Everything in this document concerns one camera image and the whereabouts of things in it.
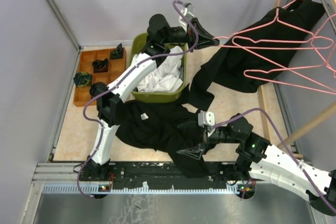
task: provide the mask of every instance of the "green basket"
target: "green basket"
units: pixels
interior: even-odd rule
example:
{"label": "green basket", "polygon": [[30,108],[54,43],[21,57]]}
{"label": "green basket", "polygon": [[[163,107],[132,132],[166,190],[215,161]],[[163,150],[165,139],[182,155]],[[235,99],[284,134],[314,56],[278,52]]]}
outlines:
{"label": "green basket", "polygon": [[[135,54],[139,54],[146,44],[146,39],[147,39],[148,33],[143,33],[139,34],[138,36],[135,37],[132,43],[132,48],[131,48],[131,55],[128,58],[128,67],[130,66],[133,56]],[[185,51],[187,46],[181,46],[182,50]],[[165,102],[173,102],[177,100],[181,93],[182,90],[185,87],[185,81],[186,81],[186,54],[183,55],[182,57],[182,66],[183,66],[183,83],[181,87],[175,91],[174,93],[163,93],[163,92],[135,92],[132,91],[132,95],[134,95],[134,98],[142,101],[142,102],[148,102],[148,103],[165,103]]]}

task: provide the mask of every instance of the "black clothing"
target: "black clothing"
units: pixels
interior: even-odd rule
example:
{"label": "black clothing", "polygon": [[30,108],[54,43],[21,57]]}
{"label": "black clothing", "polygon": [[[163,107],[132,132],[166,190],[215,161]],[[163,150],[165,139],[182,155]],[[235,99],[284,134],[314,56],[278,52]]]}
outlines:
{"label": "black clothing", "polygon": [[196,160],[176,153],[178,150],[191,148],[202,142],[201,127],[177,128],[179,124],[197,118],[198,113],[189,112],[176,101],[143,103],[132,100],[125,105],[129,115],[116,133],[122,142],[138,148],[153,148],[167,152],[186,177],[208,175],[203,158]]}
{"label": "black clothing", "polygon": [[[297,0],[287,9],[279,8],[279,19],[305,30],[311,30],[323,16],[324,12],[325,10],[323,5],[320,3],[313,2],[312,0]],[[270,10],[264,18],[247,28],[271,22],[274,19],[275,14],[276,8]],[[275,22],[267,27],[248,31],[239,35],[249,37],[253,40],[304,40],[307,33],[288,27],[279,22]],[[299,43],[260,42],[258,44],[254,44],[251,41],[242,39],[235,39],[235,42],[242,46],[258,47],[300,46]],[[233,45],[232,40],[230,39],[226,45]],[[296,52],[296,50],[251,50],[285,67],[289,65],[290,60]],[[214,99],[213,94],[206,91],[212,82],[216,82],[219,85],[236,91],[254,93],[257,91],[258,86],[265,84],[267,81],[260,81],[245,77],[244,70],[260,69],[267,71],[275,68],[279,67],[243,49],[221,48],[207,63],[201,66],[201,70],[193,78],[188,103],[206,111]],[[265,79],[274,79],[280,73],[281,71],[271,72],[269,74],[250,72],[249,74]]]}

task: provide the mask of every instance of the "beige floor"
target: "beige floor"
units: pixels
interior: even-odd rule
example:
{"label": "beige floor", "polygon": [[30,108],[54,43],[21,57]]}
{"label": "beige floor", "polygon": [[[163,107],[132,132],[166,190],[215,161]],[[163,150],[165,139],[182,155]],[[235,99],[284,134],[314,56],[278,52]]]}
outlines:
{"label": "beige floor", "polygon": [[[96,50],[98,48],[86,48],[86,50]],[[193,76],[200,69],[200,66],[207,62],[219,48],[212,47],[189,53],[187,56],[187,83],[190,83]],[[274,86],[268,83],[265,86],[265,96],[268,103],[271,118],[275,122],[283,137],[287,136],[285,125],[280,113]],[[93,148],[97,135],[97,124],[85,120],[82,116],[83,107],[76,107],[73,104],[74,89],[68,104],[67,113],[55,152],[55,161],[83,161]],[[245,112],[248,109],[259,107],[257,94],[245,94],[224,88],[213,83],[209,92],[215,95],[215,99],[209,111],[215,112],[216,122],[228,120],[232,115]],[[196,108],[187,104],[186,107],[195,112]],[[87,115],[97,118],[95,106],[87,109]],[[254,125],[254,132],[263,136],[260,113],[253,112],[246,116],[247,120]],[[274,131],[270,132],[271,141],[275,144],[279,142]],[[235,161],[236,144],[218,144],[213,150],[204,155],[206,161]],[[150,149],[139,149],[122,143],[115,137],[111,148],[112,161],[171,161],[167,153]]]}

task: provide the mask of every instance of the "wire hanger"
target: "wire hanger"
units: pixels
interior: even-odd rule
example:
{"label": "wire hanger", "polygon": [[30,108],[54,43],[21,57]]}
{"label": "wire hanger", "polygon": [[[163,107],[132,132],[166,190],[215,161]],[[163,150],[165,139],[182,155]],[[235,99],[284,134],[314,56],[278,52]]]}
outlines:
{"label": "wire hanger", "polygon": [[[286,4],[283,8],[286,8],[288,7],[289,5],[291,5],[292,3],[294,3],[295,1],[297,0],[293,0],[291,1],[290,3]],[[319,83],[318,81],[315,81],[303,74],[300,74],[298,72],[296,72],[295,70],[297,69],[308,69],[308,68],[319,68],[319,67],[323,67],[323,66],[326,66],[327,69],[331,70],[333,72],[333,76],[336,77],[336,70],[334,70],[330,64],[329,64],[329,61],[331,59],[331,56],[333,54],[333,52],[336,50],[336,45],[332,48],[332,51],[329,53],[327,59],[325,59],[325,57],[320,53],[319,49],[329,49],[331,48],[333,45],[334,45],[334,40],[331,39],[331,38],[328,38],[328,37],[325,37],[325,36],[317,36],[317,34],[321,31],[321,29],[325,26],[325,24],[332,18],[336,16],[335,15],[332,15],[330,17],[327,18],[327,20],[324,21],[324,23],[321,25],[321,27],[315,32],[311,32],[311,31],[307,31],[305,29],[302,29],[300,27],[297,27],[297,26],[294,26],[292,24],[289,24],[289,23],[286,23],[286,22],[283,22],[282,20],[279,19],[279,7],[276,8],[276,15],[274,17],[274,19],[266,24],[263,24],[263,25],[260,25],[260,26],[257,26],[257,27],[253,27],[253,28],[250,28],[250,29],[245,29],[245,30],[242,30],[242,31],[239,31],[239,32],[236,32],[236,33],[233,33],[232,35],[230,35],[229,37],[226,37],[226,36],[220,36],[220,37],[216,37],[216,38],[230,38],[232,37],[232,43],[234,44],[234,46],[231,46],[231,45],[221,45],[221,47],[228,47],[228,48],[240,48],[240,49],[243,49],[251,54],[254,54],[255,56],[259,57],[259,58],[262,58],[264,60],[267,60],[277,66],[279,66],[280,68],[278,69],[272,69],[272,70],[269,70],[269,71],[264,71],[264,70],[259,70],[259,69],[249,69],[249,70],[245,70],[244,71],[244,76],[248,77],[248,78],[252,78],[252,79],[257,79],[257,80],[262,80],[262,81],[268,81],[268,82],[274,82],[274,83],[279,83],[279,84],[286,84],[286,85],[290,85],[290,86],[295,86],[295,87],[300,87],[300,88],[306,88],[306,89],[310,89],[310,90],[314,90],[314,91],[319,91],[319,92],[324,92],[324,93],[329,93],[329,94],[336,94],[336,90],[329,87],[329,86],[326,86],[322,83]],[[308,39],[308,40],[303,40],[303,41],[293,41],[293,40],[270,40],[270,39],[261,39],[261,40],[253,40],[251,38],[248,38],[248,37],[244,37],[244,36],[239,36],[239,34],[242,34],[242,33],[245,33],[247,31],[252,31],[252,30],[257,30],[257,29],[260,29],[260,28],[263,28],[263,27],[267,27],[275,22],[279,22],[283,25],[286,25],[286,26],[289,26],[293,29],[296,29],[296,30],[299,30],[299,31],[303,31],[309,35],[311,35],[311,38]],[[279,47],[279,48],[276,48],[276,47],[248,47],[248,46],[242,46],[240,44],[238,44],[237,42],[235,42],[235,39],[244,39],[244,40],[249,40],[255,44],[258,44],[259,42],[273,42],[273,43],[310,43],[311,47],[297,47],[297,48],[283,48],[283,47]],[[331,44],[327,47],[315,47],[313,42],[315,39],[318,39],[318,38],[322,38],[322,39],[325,39],[325,40],[328,40],[331,42]],[[287,68],[277,62],[274,62],[254,51],[252,51],[251,49],[267,49],[267,50],[314,50],[317,55],[319,55],[319,57],[322,59],[323,63],[320,64],[320,65],[314,65],[314,66],[302,66],[302,67],[294,67],[294,68]],[[286,83],[286,82],[280,82],[280,81],[275,81],[275,80],[270,80],[270,79],[266,79],[266,78],[259,78],[259,77],[255,77],[255,76],[251,76],[251,75],[248,75],[248,72],[261,72],[261,73],[271,73],[271,72],[274,72],[274,71],[286,71],[286,70],[289,70],[309,81],[312,81],[324,88],[327,88],[331,91],[325,91],[325,90],[320,90],[320,89],[314,89],[314,88],[311,88],[311,87],[306,87],[306,86],[301,86],[301,85],[297,85],[297,84],[292,84],[292,83]]]}

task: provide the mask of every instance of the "white garment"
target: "white garment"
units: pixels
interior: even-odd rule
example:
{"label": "white garment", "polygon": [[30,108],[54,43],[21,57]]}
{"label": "white garment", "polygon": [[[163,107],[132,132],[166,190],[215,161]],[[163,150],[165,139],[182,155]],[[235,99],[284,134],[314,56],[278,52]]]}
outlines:
{"label": "white garment", "polygon": [[[170,50],[170,53],[183,52],[176,46]],[[134,55],[132,63],[137,59],[138,55]],[[167,56],[164,62],[153,72],[147,75],[138,85],[139,92],[166,92],[173,93],[177,91],[183,81],[180,79],[179,68],[183,55]]]}

